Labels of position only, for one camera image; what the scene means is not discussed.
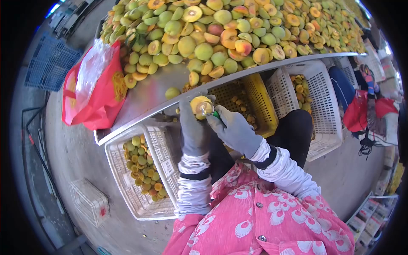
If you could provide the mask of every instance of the metal table edge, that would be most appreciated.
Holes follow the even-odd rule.
[[[196,94],[197,92],[201,91],[201,90],[209,90],[212,89],[214,87],[217,87],[219,85],[222,85],[224,83],[254,74],[254,73],[260,73],[263,71],[267,71],[267,70],[271,70],[271,69],[276,69],[282,66],[286,66],[286,65],[290,65],[290,64],[296,64],[299,62],[305,62],[305,61],[309,61],[309,60],[318,60],[318,59],[322,59],[322,58],[332,58],[332,57],[344,57],[344,56],[366,56],[366,53],[363,54],[359,54],[357,52],[341,52],[341,53],[325,53],[325,54],[314,54],[314,55],[307,55],[307,56],[299,56],[296,58],[289,58],[289,59],[284,59],[281,61],[274,61],[274,62],[270,62],[268,64],[264,64],[264,65],[260,65],[260,66],[256,66],[253,68],[249,68],[246,70],[242,70],[224,77],[219,78],[218,80],[215,81],[211,81],[208,82],[204,85],[201,85],[195,89],[192,89],[188,92],[182,93],[181,95],[168,100],[152,109],[150,109],[149,111],[146,111],[145,113],[139,115],[138,117],[134,118],[132,121],[126,123],[125,125],[121,126],[120,128],[112,131],[111,133],[109,133],[108,135],[100,138],[98,135],[98,131],[94,130],[93,134],[95,137],[95,142],[97,145],[101,146],[103,145],[105,142],[109,141],[110,139],[114,138],[115,136],[119,135],[120,133],[122,133],[123,131],[127,130],[128,128],[142,122],[143,120],[161,112],[162,110],[171,107],[175,104],[177,104],[182,98],[185,97],[189,97],[191,95]]]

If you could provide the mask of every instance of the blue jeans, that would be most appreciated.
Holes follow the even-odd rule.
[[[356,90],[338,67],[331,67],[329,69],[329,75],[334,92],[336,93],[337,101],[341,103],[344,112],[346,112],[348,105],[353,101]]]

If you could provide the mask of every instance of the red plastic bag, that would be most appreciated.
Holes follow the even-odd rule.
[[[115,42],[112,47],[117,47],[118,50],[97,80],[88,103],[81,110],[75,108],[77,104],[75,88],[82,61],[67,73],[62,96],[62,121],[66,125],[83,123],[90,130],[112,127],[127,92],[120,65],[120,42]]]

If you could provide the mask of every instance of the plastic crate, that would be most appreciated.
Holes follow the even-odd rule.
[[[359,89],[353,67],[350,64],[348,57],[324,58],[322,61],[326,65],[327,70],[329,70],[331,67],[338,67],[340,70],[342,70],[351,85],[355,89]]]
[[[68,71],[81,56],[81,50],[71,49],[63,41],[45,33],[34,51],[24,85],[48,91],[59,91]]]
[[[110,216],[107,197],[87,179],[70,182],[69,190],[75,207],[95,227]]]
[[[281,67],[266,82],[266,89],[279,119],[285,117],[289,112],[299,109],[296,92],[290,78],[287,78],[286,67]]]
[[[336,94],[326,66],[320,60],[306,61],[279,68],[267,82],[272,102],[279,118],[299,109],[290,75],[303,74],[309,84],[310,104],[315,138],[310,142],[307,161],[313,161],[343,142],[341,118]]]
[[[144,134],[146,143],[169,195],[169,198],[154,202],[150,195],[143,195],[135,185],[131,171],[126,168],[123,144],[133,136]],[[172,153],[167,146],[171,137],[164,127],[135,125],[112,138],[105,144],[105,152],[113,177],[133,217],[137,220],[167,220],[177,218],[175,214],[179,172]]]
[[[255,116],[258,128],[257,135],[267,138],[275,133],[279,120],[273,104],[258,73],[241,78],[243,87],[227,83],[218,88],[211,89],[208,93],[216,96],[215,104],[224,106],[230,111],[241,112],[240,107],[231,101],[233,96],[242,99],[243,105],[248,105],[246,113]]]

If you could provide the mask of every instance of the hand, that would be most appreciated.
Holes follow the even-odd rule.
[[[180,107],[180,124],[183,134],[184,145],[182,151],[188,156],[202,156],[208,152],[209,127],[206,120],[197,120],[191,110],[190,101],[199,95],[206,95],[207,91],[201,91],[191,98],[182,99]],[[206,95],[212,102],[215,101],[214,95]]]
[[[218,137],[227,146],[239,151],[247,158],[253,157],[262,142],[262,136],[255,134],[253,127],[240,113],[230,112],[221,105],[217,105],[215,110],[220,114],[222,121],[212,115],[206,118]]]

